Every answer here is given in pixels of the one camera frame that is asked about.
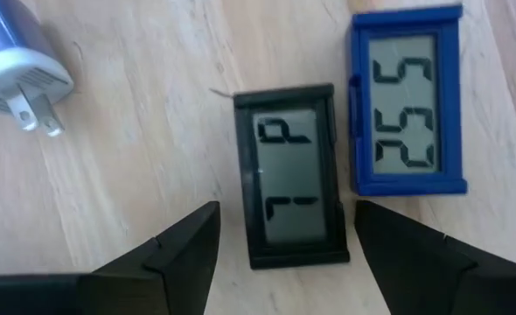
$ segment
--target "blue plastic frame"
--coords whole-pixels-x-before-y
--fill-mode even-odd
[[[462,5],[355,15],[348,43],[350,159],[352,188],[360,196],[466,193],[462,173],[460,52],[458,20]],[[369,40],[431,34],[436,38],[441,170],[430,174],[374,174],[369,93]]]

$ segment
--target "power adapter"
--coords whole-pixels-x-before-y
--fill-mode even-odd
[[[0,112],[23,130],[42,126],[55,137],[63,126],[52,105],[73,90],[38,20],[18,0],[0,0]]]

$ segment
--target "wooden surface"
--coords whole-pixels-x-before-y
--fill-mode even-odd
[[[93,270],[208,200],[222,208],[207,314],[388,314],[352,228],[344,34],[428,0],[27,0],[77,82],[66,133],[0,116],[0,273]],[[516,0],[461,22],[465,197],[377,202],[516,262]],[[248,267],[228,94],[333,82],[351,264]]]

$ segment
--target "black digital thermometer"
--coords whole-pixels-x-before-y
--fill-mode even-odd
[[[234,97],[252,269],[349,261],[332,95],[330,84]]]

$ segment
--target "blue digital thermometer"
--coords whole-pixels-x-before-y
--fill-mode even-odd
[[[352,187],[361,196],[466,193],[458,20],[462,5],[352,20]]]

